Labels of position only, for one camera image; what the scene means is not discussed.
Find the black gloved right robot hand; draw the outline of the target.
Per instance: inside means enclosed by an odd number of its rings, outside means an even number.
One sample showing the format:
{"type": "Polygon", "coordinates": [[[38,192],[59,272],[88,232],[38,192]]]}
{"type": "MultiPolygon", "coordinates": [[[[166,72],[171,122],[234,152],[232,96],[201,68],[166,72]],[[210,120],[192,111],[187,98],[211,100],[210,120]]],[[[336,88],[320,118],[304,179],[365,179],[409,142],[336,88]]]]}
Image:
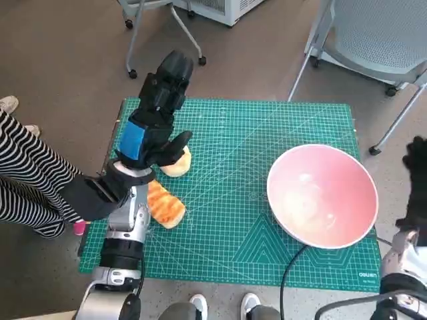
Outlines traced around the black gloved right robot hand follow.
{"type": "Polygon", "coordinates": [[[397,227],[426,226],[426,139],[415,136],[406,146],[402,162],[410,175],[410,195],[405,218],[396,221],[397,227]]]}

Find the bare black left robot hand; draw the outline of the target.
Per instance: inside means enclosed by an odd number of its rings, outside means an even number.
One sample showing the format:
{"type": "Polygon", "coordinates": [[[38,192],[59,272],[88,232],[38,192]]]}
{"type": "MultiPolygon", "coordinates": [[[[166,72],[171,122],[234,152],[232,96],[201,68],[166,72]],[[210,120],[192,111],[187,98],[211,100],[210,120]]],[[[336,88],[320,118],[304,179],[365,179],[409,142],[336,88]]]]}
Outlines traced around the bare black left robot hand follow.
{"type": "Polygon", "coordinates": [[[130,169],[146,169],[175,164],[192,138],[183,131],[173,140],[174,112],[181,109],[193,71],[193,61],[180,51],[172,51],[155,73],[148,73],[139,92],[139,105],[124,127],[118,159],[130,169]]]}

